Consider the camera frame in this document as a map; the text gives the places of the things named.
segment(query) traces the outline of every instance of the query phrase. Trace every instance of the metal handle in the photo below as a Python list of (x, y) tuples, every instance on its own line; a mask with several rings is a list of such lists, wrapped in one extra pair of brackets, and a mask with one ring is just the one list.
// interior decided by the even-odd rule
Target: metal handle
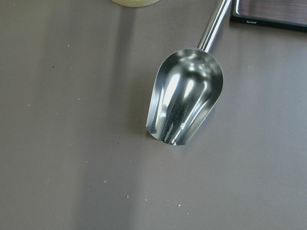
[(219, 0), (197, 48), (209, 52), (231, 0)]

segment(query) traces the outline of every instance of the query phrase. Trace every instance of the table surface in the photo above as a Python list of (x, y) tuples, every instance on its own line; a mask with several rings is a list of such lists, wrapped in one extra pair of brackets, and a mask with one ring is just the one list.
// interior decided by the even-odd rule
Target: table surface
[(307, 34), (229, 22), (185, 146), (145, 128), (156, 72), (215, 0), (0, 3), (1, 230), (305, 230)]

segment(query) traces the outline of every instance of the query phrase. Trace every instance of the metal scoop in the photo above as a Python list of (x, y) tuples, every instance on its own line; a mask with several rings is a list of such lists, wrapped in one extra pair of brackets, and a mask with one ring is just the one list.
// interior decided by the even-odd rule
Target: metal scoop
[(157, 140), (185, 145), (219, 98), (223, 73), (208, 52), (230, 2), (219, 0), (198, 48), (181, 49), (160, 66), (146, 122)]

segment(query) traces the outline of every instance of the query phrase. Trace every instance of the dark wooden board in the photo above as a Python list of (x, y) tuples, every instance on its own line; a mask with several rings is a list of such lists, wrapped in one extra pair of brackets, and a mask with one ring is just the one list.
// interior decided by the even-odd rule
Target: dark wooden board
[(230, 20), (307, 32), (307, 0), (234, 0)]

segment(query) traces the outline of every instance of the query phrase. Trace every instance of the yellow container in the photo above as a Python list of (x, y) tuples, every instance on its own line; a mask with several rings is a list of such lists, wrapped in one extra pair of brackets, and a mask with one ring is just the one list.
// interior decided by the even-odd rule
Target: yellow container
[(112, 0), (112, 1), (128, 7), (142, 7), (154, 4), (160, 0)]

